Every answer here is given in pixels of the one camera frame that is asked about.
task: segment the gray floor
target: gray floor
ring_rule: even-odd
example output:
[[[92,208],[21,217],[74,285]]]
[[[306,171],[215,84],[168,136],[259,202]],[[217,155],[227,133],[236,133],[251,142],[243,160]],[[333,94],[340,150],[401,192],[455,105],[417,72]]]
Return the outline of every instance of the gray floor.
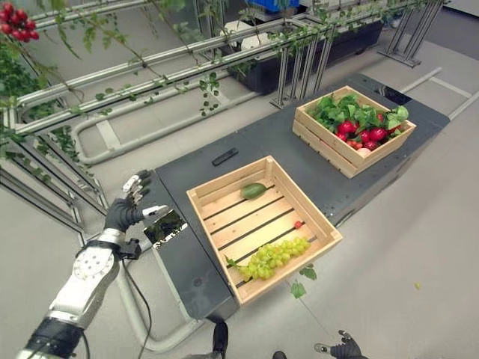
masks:
[[[438,78],[469,93],[479,90],[479,61],[433,43],[425,43],[418,57],[423,64],[410,69],[372,49],[328,69],[324,83],[362,72],[401,88],[441,66]],[[433,85],[428,82],[410,95],[446,114],[465,100]],[[94,166],[92,171],[112,199],[130,174],[157,167],[277,111],[268,100],[253,99]],[[158,108],[150,108],[141,117],[158,114]],[[336,330],[345,328],[371,359],[476,358],[478,111],[476,102],[402,178],[340,228],[344,240],[315,262],[318,280],[303,280],[308,294],[302,300],[289,293],[292,277],[235,313],[228,320],[228,357],[270,358],[275,350],[283,349],[292,359],[325,358],[313,351],[313,344],[334,343]],[[141,119],[133,113],[129,120]],[[161,125],[148,126],[145,130]],[[0,248],[7,254],[0,265],[4,288],[0,356],[11,358],[70,273],[78,247],[71,232],[10,194],[0,191],[0,201],[4,204]],[[92,214],[85,216],[95,222]],[[131,231],[132,236],[139,233],[140,228]],[[151,253],[133,263],[132,273],[152,304],[155,337],[166,335],[182,318]],[[113,285],[86,332],[94,358],[133,358],[138,353],[140,345],[124,311]],[[208,352],[212,332],[208,323],[174,350],[164,355],[148,352],[144,357],[181,358]],[[80,345],[79,358],[83,357]]]

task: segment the robotic arm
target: robotic arm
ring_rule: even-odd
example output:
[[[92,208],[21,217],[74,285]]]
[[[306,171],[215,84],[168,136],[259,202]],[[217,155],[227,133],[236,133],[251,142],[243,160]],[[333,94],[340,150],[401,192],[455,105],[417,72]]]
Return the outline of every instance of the robotic arm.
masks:
[[[69,358],[83,331],[100,308],[106,289],[116,278],[119,261],[136,260],[141,254],[137,239],[125,241],[125,232],[133,224],[151,215],[168,214],[167,206],[136,207],[149,192],[150,172],[132,176],[122,194],[109,208],[103,232],[89,241],[76,255],[70,278],[50,304],[49,311],[18,359]]]

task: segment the dark gray table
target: dark gray table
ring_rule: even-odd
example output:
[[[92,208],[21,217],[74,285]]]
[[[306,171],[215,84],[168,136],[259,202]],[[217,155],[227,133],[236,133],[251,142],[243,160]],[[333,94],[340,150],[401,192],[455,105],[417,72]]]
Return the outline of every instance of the dark gray table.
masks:
[[[406,143],[352,179],[330,165],[292,132],[295,108],[344,85],[393,108],[405,105],[417,125]],[[439,112],[397,91],[356,74],[324,88],[310,99],[223,137],[155,170],[152,191],[143,204],[167,204],[189,227],[167,243],[159,255],[192,318],[226,319],[238,308],[213,249],[186,196],[186,190],[272,155],[299,187],[336,226],[344,223],[380,191],[393,183],[427,144],[449,123]],[[211,161],[232,147],[239,154],[213,167]]]

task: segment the black glove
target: black glove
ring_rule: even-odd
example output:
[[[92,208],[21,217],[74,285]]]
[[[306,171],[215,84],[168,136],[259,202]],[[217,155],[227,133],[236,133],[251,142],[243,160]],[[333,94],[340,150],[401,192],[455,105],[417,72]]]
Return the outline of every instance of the black glove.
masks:
[[[105,219],[105,229],[113,228],[121,232],[144,219],[143,212],[136,207],[137,202],[149,192],[145,186],[151,181],[148,179],[149,171],[138,172],[123,187],[123,198],[119,197],[113,201]]]
[[[339,331],[338,333],[342,336],[343,344],[331,347],[333,357],[337,359],[367,359],[362,356],[358,344],[348,333],[345,331]]]

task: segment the leaf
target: leaf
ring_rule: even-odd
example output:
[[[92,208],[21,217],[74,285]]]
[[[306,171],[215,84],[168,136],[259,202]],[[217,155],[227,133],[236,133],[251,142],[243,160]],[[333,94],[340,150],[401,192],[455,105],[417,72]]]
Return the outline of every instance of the leaf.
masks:
[[[298,298],[301,298],[304,294],[306,294],[306,289],[301,283],[298,283],[298,281],[295,281],[293,285],[291,286],[291,294],[293,295],[294,298],[298,299]]]
[[[311,279],[311,280],[316,280],[317,275],[316,272],[313,268],[305,267],[299,271],[301,275],[304,275],[305,277]]]

